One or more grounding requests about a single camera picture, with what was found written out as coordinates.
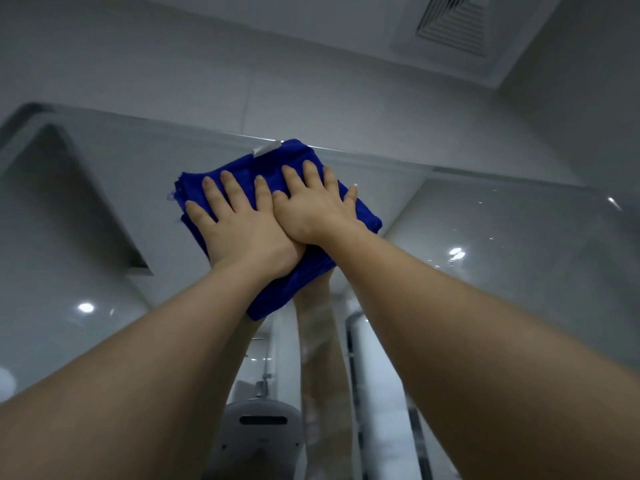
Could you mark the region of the person's left hand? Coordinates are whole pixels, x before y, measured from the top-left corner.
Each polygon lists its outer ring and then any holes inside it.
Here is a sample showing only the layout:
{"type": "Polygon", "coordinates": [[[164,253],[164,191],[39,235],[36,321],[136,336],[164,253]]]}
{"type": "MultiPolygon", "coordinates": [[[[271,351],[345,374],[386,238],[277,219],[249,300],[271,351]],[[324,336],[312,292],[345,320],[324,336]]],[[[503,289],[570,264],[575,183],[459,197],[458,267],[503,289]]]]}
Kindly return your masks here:
{"type": "Polygon", "coordinates": [[[249,213],[220,213],[223,194],[215,182],[202,181],[204,193],[218,220],[204,239],[212,268],[249,266],[267,283],[288,275],[305,254],[306,245],[290,238],[277,222],[269,186],[255,178],[256,208],[249,213]]]}

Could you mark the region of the person's right hand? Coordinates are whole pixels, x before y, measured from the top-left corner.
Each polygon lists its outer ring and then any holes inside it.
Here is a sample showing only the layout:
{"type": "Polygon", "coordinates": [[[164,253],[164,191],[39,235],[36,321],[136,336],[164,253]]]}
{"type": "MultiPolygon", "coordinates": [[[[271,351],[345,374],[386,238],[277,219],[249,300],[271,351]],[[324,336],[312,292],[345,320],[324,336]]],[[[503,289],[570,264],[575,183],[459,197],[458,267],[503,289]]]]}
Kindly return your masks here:
{"type": "Polygon", "coordinates": [[[284,231],[293,240],[321,246],[341,232],[367,230],[363,222],[357,219],[356,211],[348,211],[344,206],[339,181],[330,167],[324,166],[319,173],[325,187],[321,191],[306,187],[303,170],[302,176],[290,166],[283,166],[281,170],[289,192],[287,196],[295,213],[293,229],[284,231]]]}

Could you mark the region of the blue microfibre cloth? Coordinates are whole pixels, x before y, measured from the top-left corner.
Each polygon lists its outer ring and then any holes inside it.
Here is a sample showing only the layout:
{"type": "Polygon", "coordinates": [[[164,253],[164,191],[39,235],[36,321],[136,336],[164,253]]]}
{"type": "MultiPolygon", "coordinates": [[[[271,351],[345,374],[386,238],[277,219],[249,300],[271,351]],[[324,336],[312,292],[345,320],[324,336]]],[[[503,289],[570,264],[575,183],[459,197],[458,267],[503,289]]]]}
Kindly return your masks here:
{"type": "MultiPolygon", "coordinates": [[[[252,208],[255,209],[254,181],[257,176],[260,175],[265,179],[271,191],[281,191],[289,195],[281,168],[284,165],[289,166],[302,177],[304,161],[315,163],[319,176],[324,177],[324,164],[316,152],[297,139],[284,141],[279,147],[273,147],[261,155],[256,153],[244,155],[213,171],[206,173],[183,172],[174,183],[175,190],[173,192],[174,200],[178,202],[183,211],[181,221],[189,229],[204,254],[208,255],[207,245],[202,234],[186,213],[186,202],[193,201],[203,208],[213,220],[218,220],[206,199],[202,186],[204,178],[212,179],[225,199],[228,199],[220,176],[224,171],[233,174],[252,208]]],[[[266,318],[285,306],[304,286],[333,270],[335,266],[335,262],[320,247],[308,246],[304,256],[291,273],[272,281],[257,295],[247,309],[247,316],[254,321],[266,318]]]]}

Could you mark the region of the person's right forearm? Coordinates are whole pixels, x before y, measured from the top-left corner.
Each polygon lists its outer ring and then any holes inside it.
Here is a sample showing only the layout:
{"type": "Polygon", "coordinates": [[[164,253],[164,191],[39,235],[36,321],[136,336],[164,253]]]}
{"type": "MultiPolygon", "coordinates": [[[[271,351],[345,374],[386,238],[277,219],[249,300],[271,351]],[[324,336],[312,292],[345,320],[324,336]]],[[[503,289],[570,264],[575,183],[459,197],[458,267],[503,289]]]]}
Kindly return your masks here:
{"type": "Polygon", "coordinates": [[[640,374],[356,223],[308,241],[463,480],[640,480],[640,374]]]}

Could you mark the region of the person's left forearm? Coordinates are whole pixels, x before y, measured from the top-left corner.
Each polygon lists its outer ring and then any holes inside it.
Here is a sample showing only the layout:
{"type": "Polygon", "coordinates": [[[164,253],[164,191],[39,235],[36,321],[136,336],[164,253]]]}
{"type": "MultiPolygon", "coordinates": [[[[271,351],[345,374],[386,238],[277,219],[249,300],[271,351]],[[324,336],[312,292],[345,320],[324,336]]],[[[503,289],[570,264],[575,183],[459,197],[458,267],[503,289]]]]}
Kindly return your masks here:
{"type": "Polygon", "coordinates": [[[0,405],[0,480],[168,480],[206,377],[283,264],[225,258],[0,405]]]}

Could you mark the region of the white ceiling air vent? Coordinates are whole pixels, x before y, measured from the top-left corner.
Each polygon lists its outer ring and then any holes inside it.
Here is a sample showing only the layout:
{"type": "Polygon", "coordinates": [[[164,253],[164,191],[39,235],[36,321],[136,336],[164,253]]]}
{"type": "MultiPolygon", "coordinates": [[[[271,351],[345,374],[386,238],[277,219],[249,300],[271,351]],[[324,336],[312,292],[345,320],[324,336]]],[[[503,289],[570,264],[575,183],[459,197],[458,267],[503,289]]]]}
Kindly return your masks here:
{"type": "Polygon", "coordinates": [[[487,57],[493,0],[429,0],[418,37],[471,55],[487,57]]]}

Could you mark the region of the large wall mirror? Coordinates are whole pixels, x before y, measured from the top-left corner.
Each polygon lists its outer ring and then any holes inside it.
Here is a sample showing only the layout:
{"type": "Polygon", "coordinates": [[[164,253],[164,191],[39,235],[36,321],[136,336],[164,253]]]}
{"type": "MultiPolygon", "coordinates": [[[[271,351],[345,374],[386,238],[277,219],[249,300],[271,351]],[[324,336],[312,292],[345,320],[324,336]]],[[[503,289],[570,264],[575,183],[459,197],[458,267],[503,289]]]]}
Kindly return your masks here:
{"type": "MultiPolygon", "coordinates": [[[[0,125],[0,403],[206,272],[173,184],[281,142],[46,104],[0,125]]],[[[315,147],[435,269],[640,371],[640,222],[595,191],[315,147]]]]}

